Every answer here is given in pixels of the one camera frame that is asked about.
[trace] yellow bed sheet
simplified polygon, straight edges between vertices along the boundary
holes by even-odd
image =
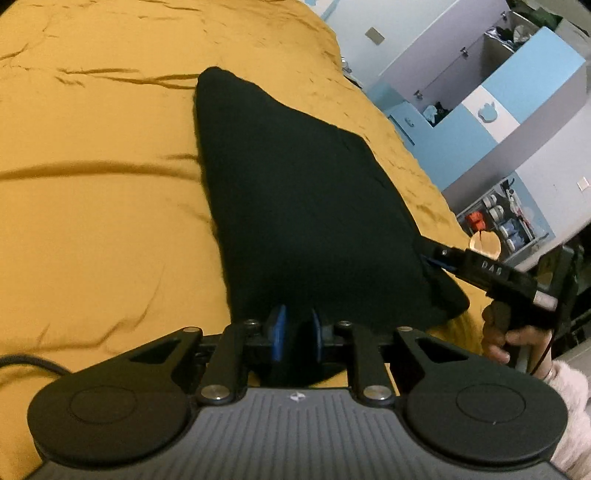
[[[193,125],[193,89],[212,65],[363,136],[422,233],[467,245],[301,2],[17,0],[0,17],[0,355],[77,371],[183,326],[228,323]],[[487,301],[462,286],[470,312],[433,333],[479,352]],[[3,480],[40,462],[26,413],[51,380],[0,371]]]

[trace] person's arm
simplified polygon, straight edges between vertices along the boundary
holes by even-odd
[[[509,361],[509,354],[502,349],[510,345],[530,345],[530,369],[537,365],[551,339],[550,332],[543,332],[532,326],[512,332],[503,332],[495,321],[507,325],[511,310],[507,305],[493,303],[482,313],[483,354],[501,364]],[[589,383],[583,373],[565,362],[552,361],[551,352],[540,363],[534,375],[554,388],[564,400],[569,419],[566,430],[552,456],[552,463],[571,480],[591,480],[591,422],[585,412],[589,398]]]

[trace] folded black garment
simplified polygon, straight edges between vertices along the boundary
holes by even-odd
[[[199,76],[195,107],[232,321],[289,304],[384,333],[468,308],[415,252],[417,225],[361,137],[217,67]]]

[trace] white wall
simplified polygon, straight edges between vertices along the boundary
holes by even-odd
[[[516,170],[543,212],[556,239],[520,268],[570,239],[591,222],[591,187],[581,192],[577,182],[591,183],[591,96],[587,104],[548,143]]]
[[[456,0],[339,0],[327,23],[353,75],[370,87],[379,75]],[[374,44],[374,27],[385,40]]]

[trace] pink fuzzy sleeve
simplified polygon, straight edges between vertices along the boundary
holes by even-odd
[[[547,383],[566,403],[569,421],[552,463],[571,480],[591,480],[591,422],[585,412],[589,399],[587,377],[559,360],[553,361],[553,368]]]

